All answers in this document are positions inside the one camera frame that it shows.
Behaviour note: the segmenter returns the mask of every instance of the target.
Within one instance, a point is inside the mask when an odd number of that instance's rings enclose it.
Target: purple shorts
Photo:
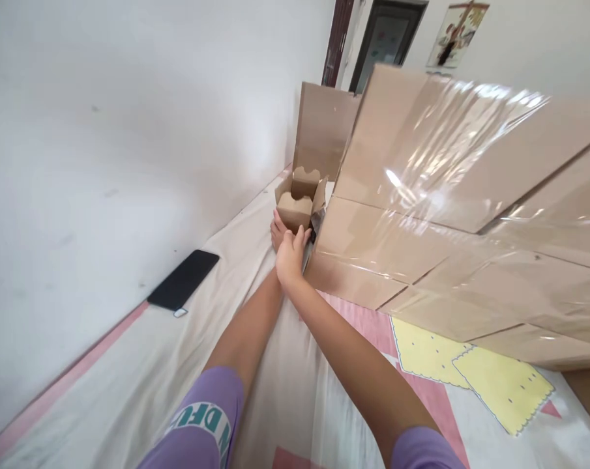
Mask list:
[[[204,371],[164,436],[139,469],[226,469],[243,411],[243,382],[231,368]],[[406,430],[392,451],[392,469],[462,469],[449,443],[426,427]]]
[[[186,394],[162,439],[138,467],[228,467],[243,403],[243,382],[234,370],[205,370]]]

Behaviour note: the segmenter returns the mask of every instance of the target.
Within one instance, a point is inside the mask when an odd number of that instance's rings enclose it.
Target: doorway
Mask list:
[[[349,91],[364,91],[376,62],[404,63],[425,7],[426,3],[373,2]]]

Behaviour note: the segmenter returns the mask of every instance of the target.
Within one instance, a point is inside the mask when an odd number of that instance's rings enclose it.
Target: person's left hand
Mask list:
[[[280,244],[284,240],[284,233],[287,230],[288,228],[286,228],[279,213],[277,213],[277,208],[274,208],[273,221],[271,222],[271,244],[273,245],[275,252],[280,248]]]

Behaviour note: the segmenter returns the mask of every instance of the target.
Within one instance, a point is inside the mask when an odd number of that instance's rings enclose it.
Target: phone screen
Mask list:
[[[158,285],[147,301],[171,311],[177,311],[201,285],[218,260],[219,257],[216,254],[199,249],[193,251]]]

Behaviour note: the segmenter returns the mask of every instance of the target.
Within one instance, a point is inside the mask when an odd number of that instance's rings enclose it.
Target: plastic wrap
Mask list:
[[[311,264],[452,339],[530,327],[570,354],[519,358],[590,365],[590,103],[376,66]]]

